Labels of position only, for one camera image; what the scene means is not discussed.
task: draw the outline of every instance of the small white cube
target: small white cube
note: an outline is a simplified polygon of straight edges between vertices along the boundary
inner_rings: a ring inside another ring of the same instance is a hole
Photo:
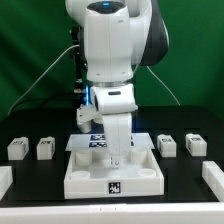
[[[8,146],[9,160],[23,160],[29,151],[29,140],[26,137],[14,138]]]
[[[185,146],[192,156],[207,155],[207,142],[200,135],[187,134]]]
[[[162,157],[176,157],[177,144],[170,135],[159,135],[157,148]]]
[[[55,138],[41,138],[37,145],[37,159],[50,160],[55,152]]]

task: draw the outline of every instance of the black cable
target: black cable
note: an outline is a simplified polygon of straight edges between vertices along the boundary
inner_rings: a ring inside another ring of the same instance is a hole
[[[37,99],[23,100],[23,101],[17,103],[15,106],[12,107],[11,112],[9,113],[8,116],[10,116],[13,113],[13,111],[15,111],[15,109],[22,104],[29,103],[29,102],[34,102],[34,101],[46,101],[46,100],[48,100],[48,98],[37,98]],[[51,99],[50,101],[74,101],[74,99],[66,99],[66,98],[64,98],[64,99]]]
[[[55,99],[55,98],[58,98],[60,96],[63,96],[63,95],[69,95],[69,94],[74,94],[74,91],[65,91],[65,92],[61,92],[61,93],[56,93],[54,94],[53,96],[50,96],[48,98],[46,98],[46,100],[44,102],[42,102],[38,108],[42,108],[44,107],[49,101],[51,101],[52,99]]]

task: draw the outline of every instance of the white 3d printed part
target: white 3d printed part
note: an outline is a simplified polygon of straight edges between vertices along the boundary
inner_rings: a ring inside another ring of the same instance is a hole
[[[170,135],[159,135],[157,148],[162,157],[176,157],[177,144]]]
[[[11,166],[0,167],[0,200],[12,184],[12,168]]]
[[[41,138],[37,145],[37,159],[50,160],[55,152],[55,138]]]
[[[203,162],[202,177],[218,200],[224,202],[224,173],[215,162]]]
[[[192,156],[207,155],[207,143],[200,135],[187,134],[185,146]]]
[[[149,146],[132,147],[118,169],[106,147],[73,148],[64,193],[65,199],[163,195],[164,177]]]
[[[9,160],[23,160],[29,151],[29,140],[26,137],[15,138],[8,146]]]

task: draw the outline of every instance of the white block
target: white block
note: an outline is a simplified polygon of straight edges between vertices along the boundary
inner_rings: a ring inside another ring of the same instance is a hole
[[[203,162],[202,177],[218,200],[224,202],[224,173],[215,162]]]
[[[41,138],[37,145],[37,159],[50,160],[55,152],[55,138]]]
[[[176,157],[177,144],[170,135],[159,135],[157,148],[162,157]]]
[[[0,167],[0,200],[8,190],[12,183],[12,168],[11,166]]]
[[[200,135],[187,134],[185,140],[185,146],[192,156],[207,155],[207,142]]]
[[[9,160],[23,160],[28,151],[28,138],[15,138],[8,146],[8,158]]]

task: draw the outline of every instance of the white platform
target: white platform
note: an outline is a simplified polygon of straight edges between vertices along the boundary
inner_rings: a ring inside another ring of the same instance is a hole
[[[144,134],[144,138],[150,142],[149,136]],[[71,139],[76,138],[70,138],[70,146],[74,146]],[[73,148],[64,192],[66,199],[162,195],[164,177],[148,145],[133,146],[119,169],[111,166],[106,147]]]

